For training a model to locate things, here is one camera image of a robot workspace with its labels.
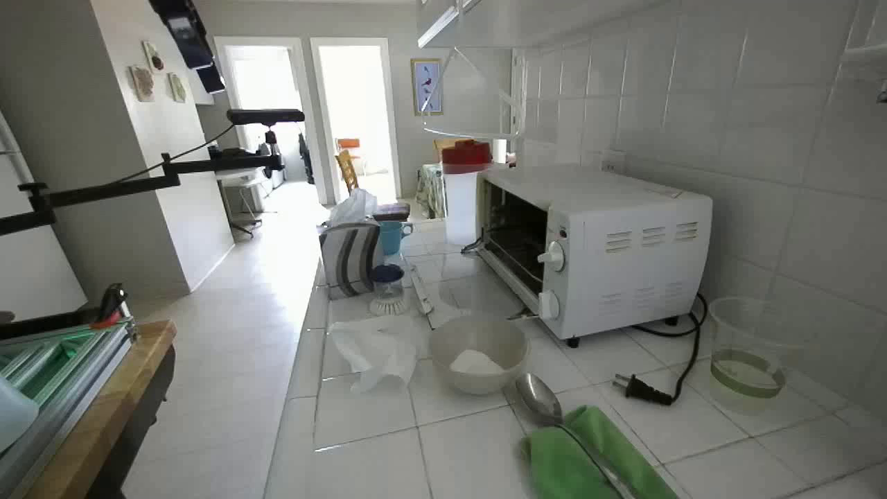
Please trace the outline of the white paper towel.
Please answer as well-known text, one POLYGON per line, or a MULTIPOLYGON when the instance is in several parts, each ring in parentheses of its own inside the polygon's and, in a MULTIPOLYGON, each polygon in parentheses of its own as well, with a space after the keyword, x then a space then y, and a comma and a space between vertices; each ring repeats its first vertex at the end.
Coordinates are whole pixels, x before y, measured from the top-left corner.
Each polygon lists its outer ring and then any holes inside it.
POLYGON ((331 339, 355 375, 353 392, 367 395, 388 378, 399 384, 413 378, 425 328, 416 320, 384 317, 332 324, 331 339))

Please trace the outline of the teal measuring cup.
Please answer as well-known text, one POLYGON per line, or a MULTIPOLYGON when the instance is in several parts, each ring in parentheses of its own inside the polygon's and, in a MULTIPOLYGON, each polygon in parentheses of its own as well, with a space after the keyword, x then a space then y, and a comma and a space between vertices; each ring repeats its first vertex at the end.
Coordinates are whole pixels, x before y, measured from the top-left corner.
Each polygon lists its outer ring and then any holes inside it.
POLYGON ((386 259, 398 259, 402 239, 413 234, 413 226, 409 223, 409 216, 411 216, 411 209, 405 203, 380 206, 371 213, 371 220, 380 226, 380 249, 386 259))

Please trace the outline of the striped bag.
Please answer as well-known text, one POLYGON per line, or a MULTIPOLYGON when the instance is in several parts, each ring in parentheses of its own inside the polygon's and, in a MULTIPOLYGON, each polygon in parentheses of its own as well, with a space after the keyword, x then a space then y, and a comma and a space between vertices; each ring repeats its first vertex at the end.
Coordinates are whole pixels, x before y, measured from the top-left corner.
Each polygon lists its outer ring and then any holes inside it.
POLYGON ((332 299, 371 292, 380 228, 375 223, 324 226, 320 234, 324 280, 332 299))

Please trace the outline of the white bowl with powder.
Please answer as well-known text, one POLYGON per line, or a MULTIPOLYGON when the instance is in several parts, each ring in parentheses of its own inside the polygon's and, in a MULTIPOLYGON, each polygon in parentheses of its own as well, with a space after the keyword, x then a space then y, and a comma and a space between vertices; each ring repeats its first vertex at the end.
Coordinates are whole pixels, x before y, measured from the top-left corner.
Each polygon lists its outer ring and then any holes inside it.
POLYGON ((459 317, 429 335, 429 359, 450 389, 493 395, 525 368, 528 339, 497 317, 459 317))

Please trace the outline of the white toaster oven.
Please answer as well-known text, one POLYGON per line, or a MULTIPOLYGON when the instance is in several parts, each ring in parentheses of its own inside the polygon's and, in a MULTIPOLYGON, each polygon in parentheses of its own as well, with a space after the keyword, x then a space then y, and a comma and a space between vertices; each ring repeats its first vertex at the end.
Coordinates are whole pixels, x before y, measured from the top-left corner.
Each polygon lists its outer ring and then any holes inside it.
POLYGON ((686 317, 714 201, 601 169, 481 177, 481 259, 563 341, 686 317))

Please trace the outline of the metal spoon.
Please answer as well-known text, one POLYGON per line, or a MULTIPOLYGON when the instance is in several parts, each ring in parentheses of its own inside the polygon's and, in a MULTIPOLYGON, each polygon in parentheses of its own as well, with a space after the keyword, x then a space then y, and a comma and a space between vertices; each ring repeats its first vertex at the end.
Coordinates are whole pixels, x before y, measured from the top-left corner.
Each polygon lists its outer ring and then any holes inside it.
POLYGON ((567 421, 558 395, 542 378, 518 375, 517 395, 539 424, 528 439, 528 457, 542 499, 625 499, 614 474, 567 421))

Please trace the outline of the green cloth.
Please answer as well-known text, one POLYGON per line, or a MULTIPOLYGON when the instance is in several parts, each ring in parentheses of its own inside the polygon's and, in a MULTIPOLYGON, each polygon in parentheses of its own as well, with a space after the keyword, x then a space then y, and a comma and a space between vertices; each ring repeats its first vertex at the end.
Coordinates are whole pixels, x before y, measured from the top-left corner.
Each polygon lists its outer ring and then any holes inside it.
POLYGON ((600 409, 525 439, 536 499, 680 499, 661 471, 600 409))

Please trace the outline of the clear plastic container green band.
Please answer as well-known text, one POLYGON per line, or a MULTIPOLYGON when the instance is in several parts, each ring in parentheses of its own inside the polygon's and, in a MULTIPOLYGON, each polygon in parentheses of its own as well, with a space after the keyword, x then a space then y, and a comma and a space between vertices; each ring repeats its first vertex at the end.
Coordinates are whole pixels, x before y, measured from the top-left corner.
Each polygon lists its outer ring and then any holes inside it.
POLYGON ((734 409, 773 402, 787 385, 776 313, 755 296, 718 296, 709 313, 716 323, 709 356, 716 399, 734 409))

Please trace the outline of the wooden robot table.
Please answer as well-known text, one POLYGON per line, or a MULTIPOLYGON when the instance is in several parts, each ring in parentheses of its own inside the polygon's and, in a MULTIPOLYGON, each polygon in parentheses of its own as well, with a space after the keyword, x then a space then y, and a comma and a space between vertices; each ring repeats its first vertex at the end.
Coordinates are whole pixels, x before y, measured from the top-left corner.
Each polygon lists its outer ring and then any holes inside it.
POLYGON ((126 311, 0 328, 0 499, 122 499, 174 375, 174 324, 126 311))

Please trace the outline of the framed wall picture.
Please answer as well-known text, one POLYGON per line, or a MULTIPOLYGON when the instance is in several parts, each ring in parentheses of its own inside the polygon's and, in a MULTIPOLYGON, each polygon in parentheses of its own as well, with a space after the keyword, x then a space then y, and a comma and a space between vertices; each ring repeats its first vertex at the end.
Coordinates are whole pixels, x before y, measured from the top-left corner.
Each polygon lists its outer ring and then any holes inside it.
POLYGON ((436 117, 445 112, 445 63, 439 59, 413 59, 413 102, 418 117, 436 117))

